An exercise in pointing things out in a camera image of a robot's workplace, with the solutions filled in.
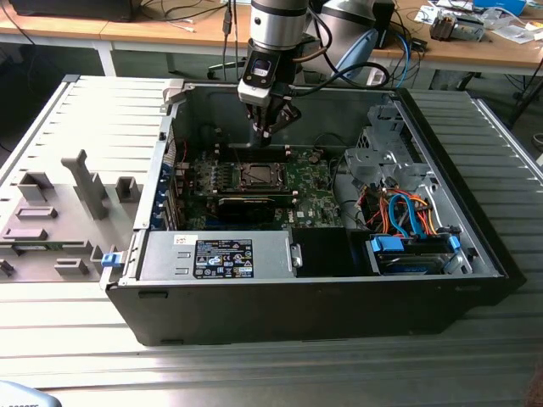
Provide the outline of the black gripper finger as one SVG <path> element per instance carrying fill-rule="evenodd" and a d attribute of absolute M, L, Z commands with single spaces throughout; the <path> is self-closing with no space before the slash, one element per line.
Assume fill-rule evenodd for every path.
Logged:
<path fill-rule="evenodd" d="M 272 98 L 261 122 L 261 146 L 271 144 L 272 136 L 301 118 L 301 112 L 290 99 Z"/>
<path fill-rule="evenodd" d="M 266 134 L 266 107 L 246 104 L 247 117 L 250 122 L 249 144 L 252 148 L 264 148 L 270 144 Z"/>

